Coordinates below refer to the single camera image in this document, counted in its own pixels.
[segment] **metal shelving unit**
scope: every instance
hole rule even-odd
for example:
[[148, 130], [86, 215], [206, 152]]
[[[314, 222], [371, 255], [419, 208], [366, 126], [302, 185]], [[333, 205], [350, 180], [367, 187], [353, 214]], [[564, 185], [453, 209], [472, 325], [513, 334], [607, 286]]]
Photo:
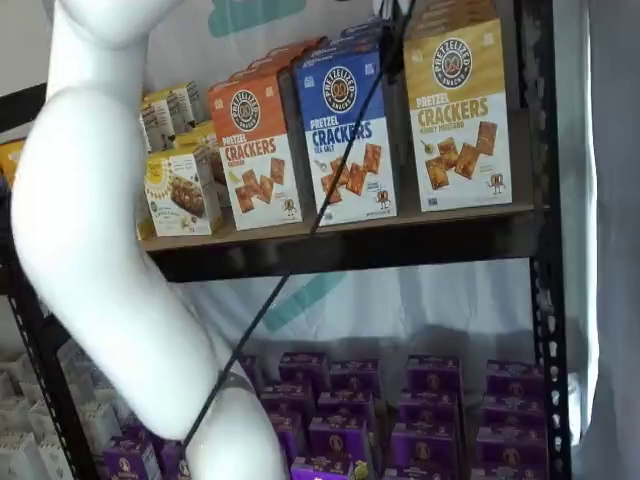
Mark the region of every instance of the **metal shelving unit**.
[[[308, 223], [249, 232], [235, 232], [229, 224], [214, 237], [161, 238], [143, 246], [172, 282], [528, 258], [533, 341], [545, 373], [550, 478], [560, 480], [571, 478], [571, 442], [553, 6], [551, 0], [514, 0], [514, 5], [525, 110], [510, 122], [512, 164], [520, 166], [513, 165], [513, 204], [420, 214], [412, 209], [416, 203], [407, 188], [398, 219], [325, 228], [312, 239]], [[40, 85], [0, 99], [0, 131], [34, 118], [44, 91]], [[13, 122], [6, 117], [10, 106], [17, 112]], [[68, 334], [43, 312], [20, 269], [7, 203], [1, 209], [0, 293], [10, 297], [69, 463], [78, 479], [93, 480], [95, 467], [56, 356]]]

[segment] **robotic arm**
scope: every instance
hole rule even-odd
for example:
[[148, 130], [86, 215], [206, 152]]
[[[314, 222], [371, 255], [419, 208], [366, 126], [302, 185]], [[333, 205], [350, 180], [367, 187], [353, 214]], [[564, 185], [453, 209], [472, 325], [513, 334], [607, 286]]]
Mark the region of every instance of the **robotic arm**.
[[[157, 435], [183, 440], [229, 360], [136, 241], [138, 121], [151, 29], [180, 0], [58, 0], [47, 103], [12, 226], [35, 289]], [[194, 478], [284, 480], [277, 438], [235, 366], [187, 449]]]

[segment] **black metal shelf frame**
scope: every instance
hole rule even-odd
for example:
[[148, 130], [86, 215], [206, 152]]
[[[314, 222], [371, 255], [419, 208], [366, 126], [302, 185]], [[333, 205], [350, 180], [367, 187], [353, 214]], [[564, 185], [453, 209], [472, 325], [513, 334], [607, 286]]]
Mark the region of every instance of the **black metal shelf frame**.
[[[555, 55], [552, 0], [514, 0], [523, 106], [530, 113], [533, 145], [534, 209], [503, 216], [432, 224], [381, 227], [375, 241], [359, 231], [322, 234], [308, 241], [283, 237], [246, 244], [203, 245], [153, 252], [152, 258], [174, 282], [241, 278], [345, 269], [368, 269], [425, 263], [452, 263], [529, 258], [536, 361], [545, 374], [549, 467], [551, 480], [571, 478], [568, 413], [564, 277]], [[45, 85], [0, 98], [0, 131], [35, 118], [44, 103]], [[58, 348], [69, 338], [52, 316], [43, 312], [20, 269], [8, 228], [8, 209], [0, 208], [0, 294], [8, 294], [24, 344], [34, 364], [77, 479], [97, 479], [95, 466], [64, 374]], [[440, 246], [434, 254], [425, 241]], [[468, 242], [465, 239], [479, 239]], [[400, 249], [400, 253], [390, 253]], [[295, 259], [305, 256], [305, 262]]]

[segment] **black cable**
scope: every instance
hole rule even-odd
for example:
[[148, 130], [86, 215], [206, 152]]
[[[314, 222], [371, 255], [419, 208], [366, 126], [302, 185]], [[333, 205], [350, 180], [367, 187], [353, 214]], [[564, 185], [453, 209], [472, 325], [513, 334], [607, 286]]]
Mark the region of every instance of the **black cable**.
[[[345, 150], [344, 150], [344, 155], [342, 156], [342, 161], [340, 162], [340, 167], [338, 168], [338, 170], [336, 171], [335, 175], [333, 176], [333, 181], [331, 182], [331, 186], [329, 187], [329, 191], [327, 192], [327, 195], [325, 196], [324, 202], [322, 203], [322, 207], [320, 208], [320, 211], [318, 212], [318, 215], [316, 216], [315, 221], [313, 222], [313, 226], [311, 227], [311, 230], [309, 231], [309, 235], [307, 236], [307, 238], [309, 238], [309, 239], [312, 238], [316, 234], [316, 232], [318, 231], [318, 227], [320, 226], [320, 222], [322, 221], [322, 217], [324, 217], [324, 213], [327, 210], [327, 207], [329, 206], [329, 199], [331, 198], [331, 195], [333, 195], [333, 192], [336, 190], [336, 188], [338, 186], [338, 181], [340, 180], [340, 175], [342, 175], [342, 171], [344, 170], [344, 167], [347, 164], [347, 159], [349, 158], [349, 154], [351, 153], [351, 149], [353, 148], [353, 142], [356, 139], [355, 132], [357, 132], [358, 129], [360, 128], [360, 124], [362, 123], [362, 120], [364, 119], [364, 115], [365, 115], [365, 113], [367, 111], [367, 108], [369, 108], [369, 103], [371, 103], [371, 99], [373, 98], [373, 95], [374, 95], [374, 93], [376, 91], [376, 88], [378, 88], [378, 85], [380, 84], [380, 81], [382, 80], [382, 77], [383, 77], [385, 71], [387, 71], [388, 68], [391, 66], [395, 56], [400, 53], [400, 48], [402, 46], [402, 41], [403, 41], [403, 38], [404, 38], [404, 34], [405, 34], [406, 29], [407, 29], [407, 25], [409, 24], [409, 21], [411, 19], [411, 15], [413, 14], [413, 7], [415, 6], [415, 3], [416, 3], [416, 0], [411, 0], [411, 5], [409, 6], [409, 10], [407, 11], [407, 14], [405, 15], [405, 17], [404, 17], [404, 19], [402, 21], [402, 26], [401, 26], [400, 32], [398, 33], [398, 36], [397, 36], [397, 38], [395, 40], [395, 43], [394, 43], [393, 47], [389, 50], [387, 58], [385, 59], [382, 68], [380, 68], [380, 71], [376, 75], [376, 78], [373, 81], [373, 84], [371, 85], [371, 88], [369, 89], [369, 92], [367, 93], [367, 96], [366, 96], [366, 98], [364, 100], [364, 103], [362, 104], [362, 107], [360, 108], [360, 112], [358, 113], [358, 116], [356, 117], [354, 128], [352, 130], [354, 133], [353, 133], [353, 135], [351, 135], [351, 138], [349, 139], [349, 142], [347, 143], [347, 148], [345, 148]], [[218, 392], [220, 392], [220, 389], [222, 388], [222, 385], [224, 385], [224, 382], [227, 380], [227, 377], [229, 376], [229, 372], [231, 372], [231, 368], [233, 367], [233, 364], [238, 360], [238, 358], [242, 354], [242, 349], [244, 348], [245, 344], [247, 343], [247, 341], [251, 337], [251, 334], [256, 329], [256, 327], [260, 324], [260, 322], [262, 321], [262, 318], [267, 313], [267, 310], [269, 310], [269, 308], [271, 307], [271, 305], [275, 301], [276, 297], [278, 296], [278, 294], [280, 293], [280, 291], [282, 290], [282, 288], [287, 283], [287, 280], [289, 280], [290, 277], [291, 277], [291, 272], [287, 272], [286, 274], [284, 274], [282, 276], [280, 281], [278, 281], [278, 284], [275, 286], [275, 288], [273, 289], [273, 291], [271, 292], [271, 294], [269, 295], [267, 300], [264, 302], [264, 304], [262, 305], [262, 307], [258, 311], [257, 315], [253, 319], [253, 322], [251, 322], [251, 325], [249, 325], [249, 327], [245, 330], [244, 334], [242, 335], [242, 338], [240, 338], [240, 341], [236, 344], [235, 348], [231, 352], [231, 357], [229, 358], [229, 361], [227, 362], [227, 364], [224, 366], [224, 368], [220, 372], [220, 375], [218, 376], [218, 381], [214, 385], [213, 390], [211, 390], [211, 393], [207, 397], [207, 401], [205, 402], [204, 406], [202, 407], [202, 410], [200, 410], [200, 413], [198, 414], [198, 417], [196, 418], [196, 421], [193, 424], [193, 427], [191, 427], [191, 430], [189, 430], [189, 433], [187, 434], [187, 437], [184, 440], [184, 448], [185, 449], [189, 446], [189, 443], [191, 443], [191, 440], [193, 440], [193, 436], [195, 435], [196, 431], [200, 427], [200, 424], [202, 423], [202, 420], [204, 419], [205, 415], [209, 411], [209, 408], [211, 407], [211, 404], [213, 403], [213, 400], [218, 395]]]

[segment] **teal logo on backdrop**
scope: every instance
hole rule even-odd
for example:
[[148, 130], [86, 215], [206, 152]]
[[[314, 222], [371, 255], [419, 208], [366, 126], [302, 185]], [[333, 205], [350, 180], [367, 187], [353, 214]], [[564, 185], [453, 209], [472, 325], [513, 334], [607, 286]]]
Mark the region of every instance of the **teal logo on backdrop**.
[[294, 15], [306, 6], [307, 0], [213, 0], [209, 31], [224, 37]]

